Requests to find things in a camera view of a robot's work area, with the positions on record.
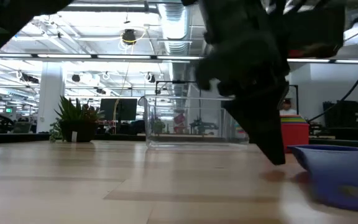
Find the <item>column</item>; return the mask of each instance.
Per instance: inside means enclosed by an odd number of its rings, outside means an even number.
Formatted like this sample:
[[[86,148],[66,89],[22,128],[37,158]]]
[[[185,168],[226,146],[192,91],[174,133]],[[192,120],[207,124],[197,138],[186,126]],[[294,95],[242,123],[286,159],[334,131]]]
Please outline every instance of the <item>column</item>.
[[[65,93],[66,73],[61,62],[44,62],[41,76],[40,102],[37,118],[37,133],[49,131],[56,121],[60,96]]]

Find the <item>desk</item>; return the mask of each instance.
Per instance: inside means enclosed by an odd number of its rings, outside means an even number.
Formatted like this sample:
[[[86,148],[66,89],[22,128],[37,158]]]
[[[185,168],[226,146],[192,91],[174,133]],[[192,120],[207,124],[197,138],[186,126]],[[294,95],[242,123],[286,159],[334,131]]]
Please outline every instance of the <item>desk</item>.
[[[144,142],[0,144],[0,223],[354,224],[316,203],[292,155],[150,151]]]

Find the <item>wire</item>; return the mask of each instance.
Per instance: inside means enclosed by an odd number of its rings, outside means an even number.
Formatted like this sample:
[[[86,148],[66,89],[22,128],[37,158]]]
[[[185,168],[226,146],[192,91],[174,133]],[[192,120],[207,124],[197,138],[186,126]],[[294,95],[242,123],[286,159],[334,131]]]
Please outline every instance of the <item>wire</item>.
[[[356,86],[358,85],[358,79],[355,82],[355,84],[352,86],[352,88],[345,94],[344,97],[342,97],[341,100],[339,100],[339,102],[337,102],[336,104],[332,105],[332,107],[326,109],[324,112],[322,112],[321,114],[315,116],[314,118],[311,118],[310,120],[308,120],[308,123],[311,123],[312,121],[314,121],[315,119],[321,117],[322,115],[326,114],[329,110],[333,109],[335,106],[337,106],[338,104],[342,103],[344,100],[346,100],[346,98],[353,92],[353,90],[356,88]]]
[[[131,65],[131,63],[129,62],[128,63],[128,67],[127,67],[127,72],[125,74],[125,77],[124,77],[124,80],[122,81],[122,88],[121,88],[121,91],[119,93],[119,96],[118,96],[118,99],[116,100],[116,104],[114,105],[114,112],[113,112],[113,116],[112,116],[112,121],[114,123],[114,134],[117,134],[117,125],[116,125],[116,111],[117,111],[117,105],[119,103],[119,98],[121,97],[122,95],[122,91],[124,91],[124,85],[125,85],[125,81],[127,79],[127,76],[128,76],[128,72],[129,72],[129,66]]]

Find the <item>plant pot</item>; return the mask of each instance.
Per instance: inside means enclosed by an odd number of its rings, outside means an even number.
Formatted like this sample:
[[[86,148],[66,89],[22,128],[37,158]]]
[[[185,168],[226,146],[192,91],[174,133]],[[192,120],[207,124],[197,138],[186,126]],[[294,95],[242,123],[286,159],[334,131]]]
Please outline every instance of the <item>plant pot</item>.
[[[90,121],[61,121],[62,135],[68,142],[72,142],[73,132],[77,132],[77,142],[90,142],[94,139],[98,123]]]

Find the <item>computer monitor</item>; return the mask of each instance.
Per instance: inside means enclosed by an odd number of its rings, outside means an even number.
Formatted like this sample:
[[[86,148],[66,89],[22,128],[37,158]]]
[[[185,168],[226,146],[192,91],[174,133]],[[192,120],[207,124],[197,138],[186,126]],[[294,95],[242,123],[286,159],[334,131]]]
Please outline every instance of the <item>computer monitor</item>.
[[[114,116],[114,105],[117,99],[102,99],[100,110],[103,111],[104,119],[112,121]],[[116,120],[134,121],[136,120],[137,99],[119,99],[116,109]]]

